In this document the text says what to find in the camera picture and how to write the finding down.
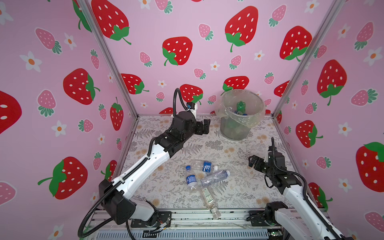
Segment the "Fiji bottle red flower label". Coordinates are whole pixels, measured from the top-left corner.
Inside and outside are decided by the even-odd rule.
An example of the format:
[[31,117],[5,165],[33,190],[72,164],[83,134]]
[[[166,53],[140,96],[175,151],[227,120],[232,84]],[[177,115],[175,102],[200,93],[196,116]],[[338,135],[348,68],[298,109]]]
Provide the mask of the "Fiji bottle red flower label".
[[235,111],[235,114],[236,115],[239,115],[239,116],[247,116],[247,114],[241,112],[241,111]]

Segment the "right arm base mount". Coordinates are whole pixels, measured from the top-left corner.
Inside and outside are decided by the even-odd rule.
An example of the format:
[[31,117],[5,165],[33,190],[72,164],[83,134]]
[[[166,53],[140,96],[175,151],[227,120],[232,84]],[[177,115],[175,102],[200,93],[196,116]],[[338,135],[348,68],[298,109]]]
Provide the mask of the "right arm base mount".
[[246,218],[246,221],[251,222],[253,227],[280,226],[275,217],[275,213],[279,209],[288,209],[288,206],[283,202],[267,203],[263,211],[249,211],[249,216]]

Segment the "clear square bottle green label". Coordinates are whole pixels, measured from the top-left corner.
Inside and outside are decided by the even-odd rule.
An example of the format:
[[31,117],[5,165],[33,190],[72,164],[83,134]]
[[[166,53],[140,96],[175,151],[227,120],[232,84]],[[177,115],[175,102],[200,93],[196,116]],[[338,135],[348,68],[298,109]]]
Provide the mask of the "clear square bottle green label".
[[208,188],[201,188],[200,194],[204,201],[204,205],[210,210],[213,218],[216,220],[219,219],[221,217],[221,213],[218,209],[217,201],[211,191]]

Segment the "green bottle yellow cap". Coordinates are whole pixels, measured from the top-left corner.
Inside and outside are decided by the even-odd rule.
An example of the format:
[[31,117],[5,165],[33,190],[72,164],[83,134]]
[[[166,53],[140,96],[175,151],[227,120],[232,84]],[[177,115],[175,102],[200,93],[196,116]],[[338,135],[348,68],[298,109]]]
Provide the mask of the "green bottle yellow cap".
[[246,113],[246,103],[244,103],[243,101],[238,102],[236,111],[241,111],[243,113]]

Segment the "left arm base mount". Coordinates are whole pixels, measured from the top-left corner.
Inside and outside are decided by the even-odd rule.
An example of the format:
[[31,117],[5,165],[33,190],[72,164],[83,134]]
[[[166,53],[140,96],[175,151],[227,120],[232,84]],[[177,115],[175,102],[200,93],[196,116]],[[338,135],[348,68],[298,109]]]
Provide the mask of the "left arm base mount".
[[162,230],[171,226],[172,212],[160,211],[151,202],[139,202],[130,218],[131,228],[155,228]]

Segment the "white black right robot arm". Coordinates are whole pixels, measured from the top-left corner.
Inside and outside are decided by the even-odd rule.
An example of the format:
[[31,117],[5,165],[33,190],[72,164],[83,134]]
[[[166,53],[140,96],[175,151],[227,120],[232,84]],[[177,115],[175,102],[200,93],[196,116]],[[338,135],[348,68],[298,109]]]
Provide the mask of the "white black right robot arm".
[[296,240],[351,240],[344,236],[313,203],[307,195],[307,184],[300,182],[299,174],[287,171],[282,163],[281,153],[270,152],[268,159],[258,156],[249,157],[249,166],[253,167],[272,182],[279,192],[294,206],[300,215],[298,220],[283,202],[271,202],[263,213],[250,214],[250,222],[264,222],[267,225],[280,225]]

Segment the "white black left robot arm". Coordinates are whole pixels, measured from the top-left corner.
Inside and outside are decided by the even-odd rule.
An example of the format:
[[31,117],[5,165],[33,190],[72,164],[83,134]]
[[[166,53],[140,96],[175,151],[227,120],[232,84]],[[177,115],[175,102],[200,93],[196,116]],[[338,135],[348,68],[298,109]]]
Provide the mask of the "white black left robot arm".
[[174,119],[170,128],[151,140],[148,152],[129,170],[111,181],[99,184],[101,205],[110,215],[109,221],[117,225],[127,220],[141,220],[153,225],[158,211],[150,202],[134,202],[131,197],[140,185],[163,163],[172,158],[184,147],[193,135],[207,135],[210,119]]

